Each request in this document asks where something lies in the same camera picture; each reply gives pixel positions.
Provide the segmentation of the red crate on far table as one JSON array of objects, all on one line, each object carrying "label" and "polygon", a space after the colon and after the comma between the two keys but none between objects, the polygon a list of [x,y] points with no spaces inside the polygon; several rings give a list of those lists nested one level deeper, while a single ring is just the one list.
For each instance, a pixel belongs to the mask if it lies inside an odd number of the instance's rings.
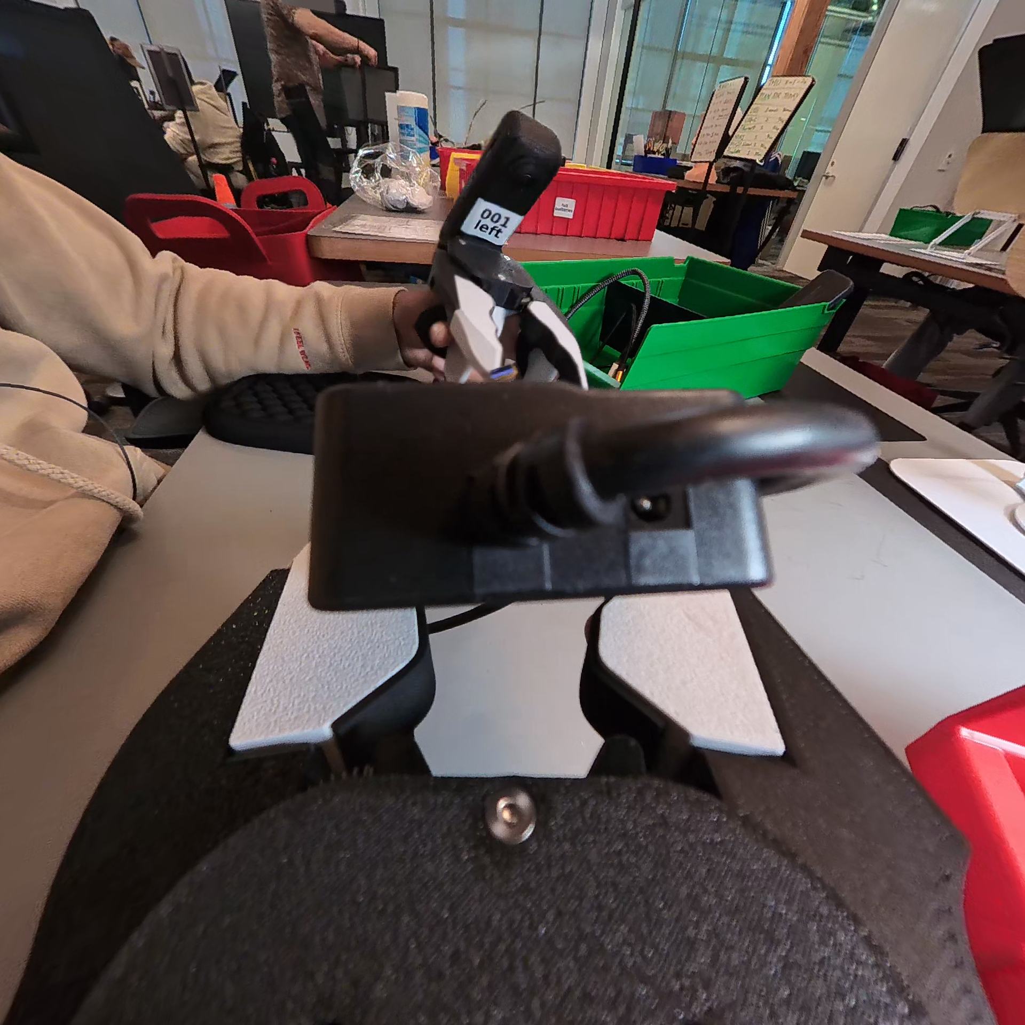
[{"label": "red crate on far table", "polygon": [[516,233],[651,241],[665,196],[673,190],[672,182],[654,176],[584,167],[561,169]]}]

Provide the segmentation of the person's left forearm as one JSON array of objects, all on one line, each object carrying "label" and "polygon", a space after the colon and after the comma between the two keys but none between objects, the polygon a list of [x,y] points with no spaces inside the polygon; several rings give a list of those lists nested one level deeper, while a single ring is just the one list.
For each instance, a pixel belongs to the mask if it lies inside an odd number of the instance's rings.
[{"label": "person's left forearm", "polygon": [[187,399],[254,374],[430,366],[400,329],[411,298],[150,255],[106,212],[2,157],[2,383],[80,396],[79,371]]}]

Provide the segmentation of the red tote bag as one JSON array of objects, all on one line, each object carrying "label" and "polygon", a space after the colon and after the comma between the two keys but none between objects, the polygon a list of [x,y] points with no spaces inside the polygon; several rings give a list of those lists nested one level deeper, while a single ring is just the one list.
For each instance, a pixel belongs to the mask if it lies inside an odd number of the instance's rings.
[{"label": "red tote bag", "polygon": [[311,227],[333,208],[305,177],[257,180],[245,186],[240,202],[136,194],[125,200],[124,223],[152,255],[173,253],[195,266],[298,287],[362,280],[358,264],[317,258],[309,249]]}]

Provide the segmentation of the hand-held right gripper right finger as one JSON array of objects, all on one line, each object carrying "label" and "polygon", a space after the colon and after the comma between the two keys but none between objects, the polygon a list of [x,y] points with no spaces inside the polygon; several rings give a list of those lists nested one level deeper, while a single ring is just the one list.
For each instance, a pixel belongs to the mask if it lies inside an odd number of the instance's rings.
[{"label": "hand-held right gripper right finger", "polygon": [[617,596],[588,622],[580,706],[647,771],[689,771],[707,751],[781,758],[785,741],[728,592]]}]

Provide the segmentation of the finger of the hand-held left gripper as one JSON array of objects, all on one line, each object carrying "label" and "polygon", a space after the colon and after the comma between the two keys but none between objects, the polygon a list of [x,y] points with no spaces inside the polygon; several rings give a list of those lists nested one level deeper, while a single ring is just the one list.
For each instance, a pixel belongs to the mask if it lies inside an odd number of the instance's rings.
[{"label": "finger of the hand-held left gripper", "polygon": [[562,313],[549,302],[530,302],[519,313],[517,369],[526,382],[560,381],[588,389],[579,343]]},{"label": "finger of the hand-held left gripper", "polygon": [[450,288],[452,342],[447,350],[447,381],[487,380],[506,365],[501,328],[493,318],[495,301],[471,279],[455,275]]}]

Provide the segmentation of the black panel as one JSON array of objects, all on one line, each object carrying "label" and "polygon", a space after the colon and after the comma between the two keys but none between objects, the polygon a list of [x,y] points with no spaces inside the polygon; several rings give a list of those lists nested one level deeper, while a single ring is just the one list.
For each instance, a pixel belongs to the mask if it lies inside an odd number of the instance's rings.
[{"label": "black panel", "polygon": [[1024,132],[1024,35],[994,39],[978,51],[982,135]]}]

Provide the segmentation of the paper sheet board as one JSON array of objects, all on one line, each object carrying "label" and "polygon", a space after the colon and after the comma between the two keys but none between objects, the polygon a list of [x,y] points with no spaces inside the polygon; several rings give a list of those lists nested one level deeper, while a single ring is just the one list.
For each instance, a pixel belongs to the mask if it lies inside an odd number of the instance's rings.
[{"label": "paper sheet board", "polygon": [[689,159],[692,163],[713,163],[728,142],[736,110],[750,82],[747,76],[724,80],[712,92],[695,136]]},{"label": "paper sheet board", "polygon": [[810,75],[768,78],[724,148],[723,158],[753,163],[766,160],[775,151],[814,85],[815,78]]}]

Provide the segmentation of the wipes canister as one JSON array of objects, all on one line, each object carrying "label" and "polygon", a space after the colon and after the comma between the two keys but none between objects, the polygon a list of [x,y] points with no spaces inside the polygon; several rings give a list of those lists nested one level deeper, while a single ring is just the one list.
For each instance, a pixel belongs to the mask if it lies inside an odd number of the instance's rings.
[{"label": "wipes canister", "polygon": [[429,100],[423,93],[397,90],[385,93],[389,145],[430,162]]}]

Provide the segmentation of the green plastic bin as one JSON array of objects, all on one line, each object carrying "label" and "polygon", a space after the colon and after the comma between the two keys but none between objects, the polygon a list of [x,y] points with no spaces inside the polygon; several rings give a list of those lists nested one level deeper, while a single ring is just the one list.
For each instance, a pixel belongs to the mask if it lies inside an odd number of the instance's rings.
[{"label": "green plastic bin", "polygon": [[[744,399],[783,389],[833,316],[823,305],[778,310],[801,287],[690,257],[525,264],[567,317],[592,389],[728,389]],[[656,326],[633,358],[598,348],[604,292],[629,279],[704,320]]]}]

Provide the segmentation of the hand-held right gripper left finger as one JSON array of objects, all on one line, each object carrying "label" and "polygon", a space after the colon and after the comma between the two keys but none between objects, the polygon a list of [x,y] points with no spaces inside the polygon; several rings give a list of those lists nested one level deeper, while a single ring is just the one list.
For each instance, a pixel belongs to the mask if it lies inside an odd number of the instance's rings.
[{"label": "hand-held right gripper left finger", "polygon": [[437,684],[421,609],[329,612],[309,602],[311,550],[288,571],[231,731],[243,756],[333,742],[347,768],[410,736]]}]

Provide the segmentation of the black office chair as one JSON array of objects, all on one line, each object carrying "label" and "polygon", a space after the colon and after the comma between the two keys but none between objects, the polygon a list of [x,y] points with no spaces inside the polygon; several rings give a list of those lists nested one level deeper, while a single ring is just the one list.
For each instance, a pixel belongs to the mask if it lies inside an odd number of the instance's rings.
[{"label": "black office chair", "polygon": [[86,10],[1,4],[2,155],[121,219],[136,194],[197,194]]}]

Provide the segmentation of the red plastic bin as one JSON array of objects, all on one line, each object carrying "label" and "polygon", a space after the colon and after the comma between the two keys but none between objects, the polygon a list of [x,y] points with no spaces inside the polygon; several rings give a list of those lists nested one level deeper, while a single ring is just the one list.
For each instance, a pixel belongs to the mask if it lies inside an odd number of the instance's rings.
[{"label": "red plastic bin", "polygon": [[1024,689],[942,720],[905,750],[969,845],[967,939],[996,1022],[1024,1022]]}]

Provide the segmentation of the person's left hand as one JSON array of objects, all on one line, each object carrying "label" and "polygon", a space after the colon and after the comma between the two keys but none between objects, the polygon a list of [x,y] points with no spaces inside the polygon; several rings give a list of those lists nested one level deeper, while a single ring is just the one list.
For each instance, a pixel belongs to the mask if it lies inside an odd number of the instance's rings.
[{"label": "person's left hand", "polygon": [[392,322],[405,366],[445,379],[452,335],[440,297],[428,288],[404,289],[392,302]]}]

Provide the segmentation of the clear plastic bag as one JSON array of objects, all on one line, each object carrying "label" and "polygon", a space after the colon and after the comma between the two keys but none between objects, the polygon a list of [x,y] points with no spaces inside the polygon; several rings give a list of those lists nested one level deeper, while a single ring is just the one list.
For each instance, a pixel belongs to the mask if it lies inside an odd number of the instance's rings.
[{"label": "clear plastic bag", "polygon": [[352,157],[350,186],[362,201],[387,212],[428,213],[440,187],[429,155],[398,144],[360,148]]}]

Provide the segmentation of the long wooden table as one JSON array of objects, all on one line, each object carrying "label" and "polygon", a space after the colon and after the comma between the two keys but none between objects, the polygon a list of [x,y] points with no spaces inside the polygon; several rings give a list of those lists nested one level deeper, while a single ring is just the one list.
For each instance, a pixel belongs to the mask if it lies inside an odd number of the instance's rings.
[{"label": "long wooden table", "polygon": [[[429,213],[406,215],[379,210],[353,196],[310,227],[308,249],[327,261],[429,265],[438,244],[438,224],[451,206],[449,199],[437,197]],[[365,218],[388,222],[384,234],[352,234],[341,229],[352,219]],[[506,252],[520,263],[648,257],[669,257],[675,262],[697,257],[727,263],[725,257],[661,231],[648,241],[516,233]]]}]

